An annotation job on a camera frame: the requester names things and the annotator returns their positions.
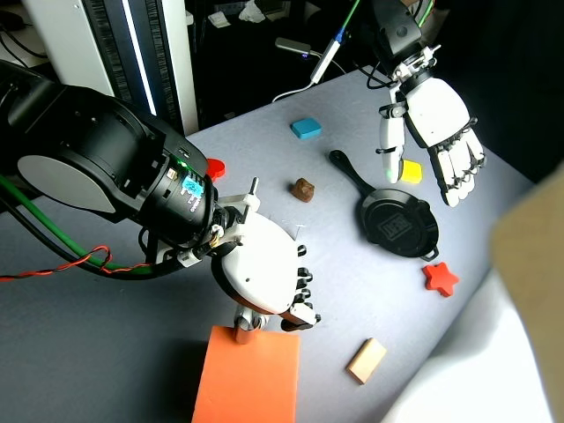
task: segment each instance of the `white tissue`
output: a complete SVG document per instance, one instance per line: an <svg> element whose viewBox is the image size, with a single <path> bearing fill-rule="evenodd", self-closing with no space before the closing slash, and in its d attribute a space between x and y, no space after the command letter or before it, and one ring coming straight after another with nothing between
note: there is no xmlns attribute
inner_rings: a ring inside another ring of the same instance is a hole
<svg viewBox="0 0 564 423"><path fill-rule="evenodd" d="M254 22L258 24L266 19L261 10L255 4L255 0L250 0L245 3L245 9L239 13L240 20L247 20L248 22Z"/></svg>
<svg viewBox="0 0 564 423"><path fill-rule="evenodd" d="M223 14L223 11L216 11L208 16L211 24L214 25L216 28L223 28L224 26L230 26L231 24L226 18L226 15Z"/></svg>

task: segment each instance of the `pan logo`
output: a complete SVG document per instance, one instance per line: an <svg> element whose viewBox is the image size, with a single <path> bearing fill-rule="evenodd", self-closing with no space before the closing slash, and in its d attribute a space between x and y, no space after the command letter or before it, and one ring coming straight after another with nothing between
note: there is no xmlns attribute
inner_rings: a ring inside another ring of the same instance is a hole
<svg viewBox="0 0 564 423"><path fill-rule="evenodd" d="M378 225L378 229L388 241L394 241L396 238L409 232L412 229L412 224L402 214L396 213Z"/></svg>

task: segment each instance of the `cast iron pan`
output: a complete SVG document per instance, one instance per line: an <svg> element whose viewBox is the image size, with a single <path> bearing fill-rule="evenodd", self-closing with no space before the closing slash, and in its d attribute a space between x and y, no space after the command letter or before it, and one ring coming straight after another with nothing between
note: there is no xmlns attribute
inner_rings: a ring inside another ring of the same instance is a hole
<svg viewBox="0 0 564 423"><path fill-rule="evenodd" d="M439 227L428 202L399 189L374 189L340 150L332 151L329 158L364 197L360 218L370 242L399 256L420 257L427 262L439 255Z"/></svg>

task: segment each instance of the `orange board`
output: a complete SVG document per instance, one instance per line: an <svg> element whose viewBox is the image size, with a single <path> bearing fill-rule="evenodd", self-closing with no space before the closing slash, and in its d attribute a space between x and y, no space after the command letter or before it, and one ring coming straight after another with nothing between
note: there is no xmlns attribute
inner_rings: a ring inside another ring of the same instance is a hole
<svg viewBox="0 0 564 423"><path fill-rule="evenodd" d="M293 423L300 338L260 330L246 345L214 326L192 423Z"/></svg>

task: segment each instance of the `blue rectangular block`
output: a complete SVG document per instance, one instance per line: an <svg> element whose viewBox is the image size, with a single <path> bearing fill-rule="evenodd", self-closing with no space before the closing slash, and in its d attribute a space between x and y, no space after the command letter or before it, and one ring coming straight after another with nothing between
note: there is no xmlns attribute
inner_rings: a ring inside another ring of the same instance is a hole
<svg viewBox="0 0 564 423"><path fill-rule="evenodd" d="M292 123L291 128L299 139L311 138L321 134L321 125L311 117Z"/></svg>

